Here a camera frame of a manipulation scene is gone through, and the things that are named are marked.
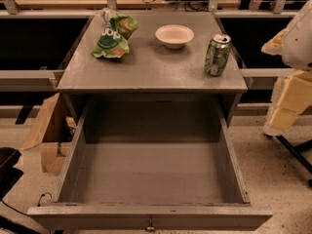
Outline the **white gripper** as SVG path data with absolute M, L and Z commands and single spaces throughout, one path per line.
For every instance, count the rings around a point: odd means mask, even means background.
M 269 126 L 277 130 L 289 128 L 307 107 L 312 105 L 312 72 L 297 71 L 286 81 L 278 106 L 273 110 Z

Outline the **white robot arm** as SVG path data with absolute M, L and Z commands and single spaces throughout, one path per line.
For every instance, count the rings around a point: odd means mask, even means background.
M 307 1 L 261 51 L 280 55 L 285 65 L 295 69 L 292 75 L 276 81 L 263 127 L 266 135 L 279 136 L 312 105 L 312 1 Z

